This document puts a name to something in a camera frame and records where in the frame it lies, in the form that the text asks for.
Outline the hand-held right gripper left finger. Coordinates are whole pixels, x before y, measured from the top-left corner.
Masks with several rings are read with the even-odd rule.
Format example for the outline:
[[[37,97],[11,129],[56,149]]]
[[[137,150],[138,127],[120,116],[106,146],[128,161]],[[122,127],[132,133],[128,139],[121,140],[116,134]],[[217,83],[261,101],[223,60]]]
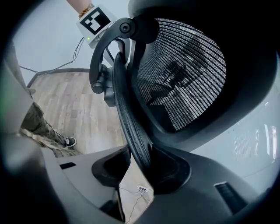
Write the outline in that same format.
[[[124,224],[119,192],[127,147],[56,158],[27,137],[4,135],[4,221]]]

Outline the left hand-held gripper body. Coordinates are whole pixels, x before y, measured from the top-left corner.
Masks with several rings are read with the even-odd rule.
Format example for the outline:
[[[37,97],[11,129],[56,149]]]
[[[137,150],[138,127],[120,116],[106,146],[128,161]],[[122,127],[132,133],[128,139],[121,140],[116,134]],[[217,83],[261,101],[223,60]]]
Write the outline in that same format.
[[[107,28],[116,21],[116,16],[103,5],[98,5],[86,12],[77,22],[90,48],[95,48]]]

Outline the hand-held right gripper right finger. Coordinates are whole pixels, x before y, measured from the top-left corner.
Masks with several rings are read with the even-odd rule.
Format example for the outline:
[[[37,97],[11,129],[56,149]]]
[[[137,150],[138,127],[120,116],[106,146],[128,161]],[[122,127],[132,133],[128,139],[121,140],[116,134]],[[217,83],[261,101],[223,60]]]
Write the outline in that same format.
[[[226,224],[257,192],[222,164],[170,147],[152,146],[145,171],[154,199],[136,224]]]

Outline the black mesh office chair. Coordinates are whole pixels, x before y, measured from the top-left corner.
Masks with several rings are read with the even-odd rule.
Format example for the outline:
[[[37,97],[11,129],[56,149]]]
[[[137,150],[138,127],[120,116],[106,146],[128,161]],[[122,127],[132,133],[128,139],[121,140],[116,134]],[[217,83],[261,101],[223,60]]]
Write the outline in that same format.
[[[272,86],[280,54],[280,0],[129,0],[129,17],[103,35],[89,81],[102,90],[114,40],[113,88],[124,131],[145,172],[149,144],[191,151],[251,112]]]

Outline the person's left forearm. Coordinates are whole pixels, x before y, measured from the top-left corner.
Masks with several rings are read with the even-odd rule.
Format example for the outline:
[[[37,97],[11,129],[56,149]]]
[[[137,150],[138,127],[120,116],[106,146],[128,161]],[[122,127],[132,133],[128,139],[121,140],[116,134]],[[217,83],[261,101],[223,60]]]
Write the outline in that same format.
[[[66,0],[68,4],[79,14],[83,12],[90,4],[91,0]]]

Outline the person's left shoe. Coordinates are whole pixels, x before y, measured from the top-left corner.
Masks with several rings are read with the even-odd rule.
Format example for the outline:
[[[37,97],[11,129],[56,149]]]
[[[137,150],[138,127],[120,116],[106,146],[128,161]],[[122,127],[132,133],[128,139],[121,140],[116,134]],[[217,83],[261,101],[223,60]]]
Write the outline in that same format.
[[[77,140],[74,137],[66,137],[64,141],[66,147],[73,147],[77,144]]]

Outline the camouflage trousers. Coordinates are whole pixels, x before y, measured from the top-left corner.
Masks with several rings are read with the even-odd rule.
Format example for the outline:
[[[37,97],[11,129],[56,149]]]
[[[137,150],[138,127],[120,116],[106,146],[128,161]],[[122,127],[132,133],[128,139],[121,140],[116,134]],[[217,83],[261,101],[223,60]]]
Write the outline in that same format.
[[[31,96],[29,89],[27,88],[23,79],[18,60],[16,57],[15,46],[13,43],[7,48],[6,55],[4,57],[4,65],[6,65],[18,83],[27,92],[28,96]],[[63,137],[58,135],[53,128],[47,123],[44,118],[44,113],[40,106],[36,102],[32,102],[30,109],[28,110],[23,123],[22,129],[25,129],[32,134],[39,135],[50,144],[50,148],[57,158],[70,156],[69,152],[65,149],[66,141]]]

